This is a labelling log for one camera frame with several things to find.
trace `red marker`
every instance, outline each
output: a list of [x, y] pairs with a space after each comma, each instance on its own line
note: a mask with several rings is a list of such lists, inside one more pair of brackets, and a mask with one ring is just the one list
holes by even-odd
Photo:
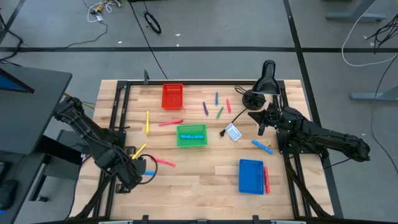
[[183, 119], [175, 120], [175, 121], [169, 121], [169, 122], [166, 122], [166, 123], [160, 123], [159, 126], [168, 125], [168, 124], [179, 124], [182, 121], [183, 121]]
[[271, 193], [271, 189], [269, 188], [268, 167], [264, 167], [264, 174], [266, 177], [266, 192], [267, 192], [267, 194], [269, 194], [269, 193]]
[[231, 113], [231, 105], [229, 105], [229, 100], [226, 99], [226, 107], [228, 109], [228, 113]]
[[163, 164], [166, 164], [166, 165], [169, 165], [169, 166], [172, 166], [172, 167], [175, 167], [175, 164], [174, 164], [174, 163], [172, 163], [172, 162], [167, 162], [167, 161], [165, 161], [165, 160], [163, 160], [163, 159], [155, 158], [155, 161], [156, 161], [156, 162], [161, 162], [161, 163], [163, 163]]

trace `blue basket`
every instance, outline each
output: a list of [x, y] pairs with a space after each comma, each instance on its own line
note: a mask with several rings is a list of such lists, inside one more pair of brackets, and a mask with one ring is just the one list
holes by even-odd
[[239, 192], [264, 194], [264, 163], [249, 159], [239, 161]]

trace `concrete floor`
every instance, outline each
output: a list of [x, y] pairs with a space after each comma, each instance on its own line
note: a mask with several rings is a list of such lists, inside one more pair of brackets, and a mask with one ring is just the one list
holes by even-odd
[[[327, 11], [350, 10], [359, 1], [332, 2], [319, 0], [290, 0], [299, 41], [302, 47], [339, 48], [352, 22], [326, 21]], [[18, 1], [0, 1], [6, 22]], [[141, 2], [133, 3], [143, 11]], [[294, 47], [284, 4], [277, 0], [169, 0], [148, 1], [150, 12], [162, 26], [157, 35], [144, 26], [153, 47]], [[369, 48], [364, 40], [380, 26], [390, 21], [398, 11], [395, 0], [376, 1], [370, 12], [382, 12], [388, 17], [381, 23], [358, 24], [347, 48]], [[11, 30], [19, 34], [31, 47], [63, 47], [72, 42], [94, 39], [104, 26], [86, 20], [87, 8], [81, 0], [26, 1]], [[125, 4], [114, 7], [111, 14], [103, 14], [109, 25], [108, 33], [98, 41], [74, 47], [146, 47], [131, 8]], [[145, 20], [139, 16], [141, 24]], [[9, 34], [0, 47], [13, 47], [16, 40]], [[384, 47], [398, 46], [398, 38]], [[8, 53], [0, 52], [0, 57]], [[275, 60], [278, 79], [302, 79], [295, 52], [156, 52], [169, 78], [258, 78], [262, 62]], [[394, 54], [346, 54], [352, 63], [384, 60]], [[345, 218], [398, 222], [398, 175], [390, 160], [372, 139], [370, 132], [371, 103], [352, 101], [352, 91], [374, 91], [388, 66], [350, 67], [339, 53], [304, 53], [305, 63], [318, 106], [322, 125], [328, 129], [355, 134], [371, 147], [371, 161], [348, 161], [333, 167], [340, 203]], [[144, 69], [151, 78], [163, 78], [150, 52], [29, 52], [19, 53], [12, 62], [26, 67], [60, 70], [73, 74], [67, 92], [85, 101], [96, 101], [102, 79], [141, 79]], [[386, 75], [381, 91], [398, 85], [398, 63]], [[376, 136], [397, 160], [398, 119], [396, 103], [377, 103], [374, 119]], [[51, 121], [45, 134], [57, 137], [61, 129], [69, 127]], [[331, 152], [331, 163], [345, 156]], [[16, 223], [60, 220], [67, 215], [73, 197], [73, 182], [50, 179], [43, 194], [51, 202], [38, 206], [25, 203]]]

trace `wooden tabletop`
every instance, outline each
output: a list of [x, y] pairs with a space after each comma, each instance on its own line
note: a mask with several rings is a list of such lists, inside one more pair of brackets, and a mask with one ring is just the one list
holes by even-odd
[[[102, 128], [108, 128], [117, 80], [103, 80], [98, 93], [93, 120]], [[309, 113], [300, 80], [285, 80], [289, 106], [299, 110], [308, 119]], [[215, 93], [219, 105], [215, 105]], [[123, 102], [124, 90], [120, 102]], [[226, 109], [229, 99], [232, 112]], [[260, 219], [293, 218], [287, 177], [282, 155], [278, 153], [275, 130], [267, 128], [263, 136], [257, 135], [258, 125], [247, 113], [235, 122], [242, 133], [236, 142], [228, 135], [221, 138], [222, 131], [244, 106], [242, 95], [232, 85], [184, 85], [183, 109], [166, 111], [161, 107], [162, 86], [132, 86], [126, 115], [126, 146], [141, 147], [142, 153], [173, 162], [176, 167], [159, 164], [158, 174], [147, 185], [139, 185], [130, 194], [115, 194], [112, 219], [138, 219], [149, 215], [151, 220], [249, 220], [253, 215]], [[209, 115], [203, 111], [206, 102]], [[116, 124], [119, 124], [120, 107]], [[216, 114], [224, 110], [219, 119]], [[149, 134], [145, 133], [146, 111], [149, 111]], [[183, 124], [206, 124], [208, 145], [197, 148], [178, 148], [177, 125], [159, 126], [159, 123], [183, 119]], [[270, 155], [251, 143], [255, 139], [272, 149]], [[321, 162], [314, 154], [300, 155], [307, 188], [323, 207], [333, 214], [328, 187]], [[240, 159], [255, 159], [264, 162], [269, 170], [271, 193], [264, 195], [241, 194], [238, 191]], [[147, 170], [154, 170], [148, 161]], [[87, 203], [98, 185], [100, 170], [93, 161], [88, 161], [80, 172], [76, 187], [72, 216]], [[300, 214], [304, 214], [300, 191], [296, 188]]]

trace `red basket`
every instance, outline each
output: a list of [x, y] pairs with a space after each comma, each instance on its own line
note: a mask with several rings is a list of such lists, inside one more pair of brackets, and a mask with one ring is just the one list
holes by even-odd
[[165, 110], [182, 108], [182, 84], [163, 85], [162, 107]]

